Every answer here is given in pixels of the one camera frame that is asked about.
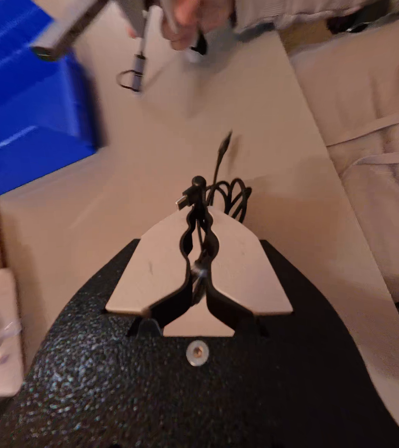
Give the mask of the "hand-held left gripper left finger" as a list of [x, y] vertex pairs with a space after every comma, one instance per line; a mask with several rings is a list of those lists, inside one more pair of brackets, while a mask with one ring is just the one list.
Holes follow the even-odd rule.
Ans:
[[188, 255], [195, 230], [191, 211], [176, 211], [142, 235], [105, 306], [107, 312], [150, 318], [164, 329], [190, 309], [194, 277]]

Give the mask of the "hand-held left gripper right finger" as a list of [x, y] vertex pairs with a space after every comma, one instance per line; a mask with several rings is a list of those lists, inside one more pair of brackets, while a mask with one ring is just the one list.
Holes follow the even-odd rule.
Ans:
[[259, 318], [290, 315], [290, 303], [260, 240], [215, 207], [208, 242], [212, 247], [206, 281], [210, 313], [232, 330]]

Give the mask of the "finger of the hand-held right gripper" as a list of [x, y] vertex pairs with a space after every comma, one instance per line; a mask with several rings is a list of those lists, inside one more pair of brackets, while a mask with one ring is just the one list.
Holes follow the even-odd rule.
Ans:
[[130, 36], [144, 36], [151, 0], [116, 0]]

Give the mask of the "grey usb hub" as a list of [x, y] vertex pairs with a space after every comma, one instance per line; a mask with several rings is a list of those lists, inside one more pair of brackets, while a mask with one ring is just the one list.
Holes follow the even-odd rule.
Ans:
[[55, 62], [70, 50], [73, 43], [104, 9], [107, 0], [79, 0], [52, 21], [33, 42], [30, 50], [41, 60]]

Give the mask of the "person's right hand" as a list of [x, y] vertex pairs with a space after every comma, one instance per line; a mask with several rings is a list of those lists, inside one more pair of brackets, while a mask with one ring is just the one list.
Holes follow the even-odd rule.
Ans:
[[177, 32], [169, 25], [166, 15], [161, 22], [161, 34], [172, 49], [183, 51], [197, 41], [198, 31], [208, 34], [225, 26], [235, 11], [233, 0], [180, 0], [173, 1]]

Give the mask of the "blue plastic bin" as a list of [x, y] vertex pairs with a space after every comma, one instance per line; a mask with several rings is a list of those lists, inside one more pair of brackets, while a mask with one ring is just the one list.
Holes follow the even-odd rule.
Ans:
[[51, 23], [33, 1], [0, 1], [0, 195], [103, 144], [94, 90], [75, 54], [44, 61], [29, 47]]

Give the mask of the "person's beige clothing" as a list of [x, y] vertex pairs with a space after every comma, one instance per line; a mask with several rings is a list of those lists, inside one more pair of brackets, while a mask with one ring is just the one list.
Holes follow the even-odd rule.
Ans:
[[290, 61], [362, 232], [399, 301], [399, 16]]

